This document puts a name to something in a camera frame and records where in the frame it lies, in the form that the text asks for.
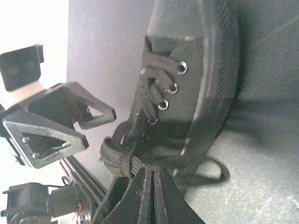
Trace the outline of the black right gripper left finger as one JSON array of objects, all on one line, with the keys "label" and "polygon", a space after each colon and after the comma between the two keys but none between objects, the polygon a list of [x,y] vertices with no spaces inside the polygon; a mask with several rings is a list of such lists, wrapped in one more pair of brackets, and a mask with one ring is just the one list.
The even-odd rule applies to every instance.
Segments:
[{"label": "black right gripper left finger", "polygon": [[129,184],[116,206],[104,218],[96,218],[94,224],[151,224],[152,173],[142,167]]}]

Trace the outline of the black canvas shoe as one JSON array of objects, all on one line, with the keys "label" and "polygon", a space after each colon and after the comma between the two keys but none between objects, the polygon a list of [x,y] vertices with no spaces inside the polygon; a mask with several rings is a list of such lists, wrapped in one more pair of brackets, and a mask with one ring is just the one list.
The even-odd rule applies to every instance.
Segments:
[{"label": "black canvas shoe", "polygon": [[135,156],[205,153],[227,117],[239,66],[230,0],[157,0],[120,144]]}]

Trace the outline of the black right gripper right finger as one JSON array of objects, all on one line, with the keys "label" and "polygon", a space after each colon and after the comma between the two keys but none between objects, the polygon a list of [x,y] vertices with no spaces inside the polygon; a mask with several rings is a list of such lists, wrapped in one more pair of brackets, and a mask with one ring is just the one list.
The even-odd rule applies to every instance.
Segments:
[{"label": "black right gripper right finger", "polygon": [[158,224],[203,224],[186,203],[166,168],[154,171],[154,205]]}]

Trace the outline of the black shoelace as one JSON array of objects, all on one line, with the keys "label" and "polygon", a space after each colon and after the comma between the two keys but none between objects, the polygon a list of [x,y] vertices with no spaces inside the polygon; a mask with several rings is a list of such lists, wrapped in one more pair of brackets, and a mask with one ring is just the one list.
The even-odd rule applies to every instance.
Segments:
[{"label": "black shoelace", "polygon": [[202,175],[176,175],[173,177],[174,183],[182,187],[198,187],[201,185],[216,185],[230,179],[228,168],[212,157],[202,157],[198,154],[192,155],[172,155],[172,156],[135,156],[136,142],[129,146],[120,144],[122,137],[127,130],[128,122],[122,122],[116,128],[111,138],[106,137],[101,145],[100,154],[104,165],[114,174],[133,179],[141,168],[149,165],[150,168],[165,167],[168,169],[179,169],[186,167],[196,167],[206,161],[217,164],[221,170],[218,179]]}]

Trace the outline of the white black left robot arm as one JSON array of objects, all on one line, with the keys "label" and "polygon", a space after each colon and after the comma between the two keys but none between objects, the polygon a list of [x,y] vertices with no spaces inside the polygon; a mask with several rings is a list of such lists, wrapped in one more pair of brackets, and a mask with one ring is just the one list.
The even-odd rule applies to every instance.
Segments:
[{"label": "white black left robot arm", "polygon": [[43,168],[61,161],[64,185],[54,188],[39,183],[11,186],[7,208],[1,216],[10,224],[49,224],[53,217],[75,212],[93,217],[107,189],[74,155],[86,150],[85,135],[91,129],[115,121],[112,107],[98,100],[77,82],[56,84],[0,113],[0,138],[23,166]]}]

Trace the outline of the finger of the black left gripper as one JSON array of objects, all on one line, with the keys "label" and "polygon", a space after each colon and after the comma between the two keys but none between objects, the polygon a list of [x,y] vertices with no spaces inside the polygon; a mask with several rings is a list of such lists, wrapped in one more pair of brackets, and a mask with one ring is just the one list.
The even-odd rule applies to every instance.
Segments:
[{"label": "finger of the black left gripper", "polygon": [[91,129],[116,120],[114,108],[94,97],[78,82],[56,84],[28,98],[28,111],[73,128]]},{"label": "finger of the black left gripper", "polygon": [[43,116],[22,111],[2,112],[2,140],[23,166],[42,168],[89,147],[85,135]]}]

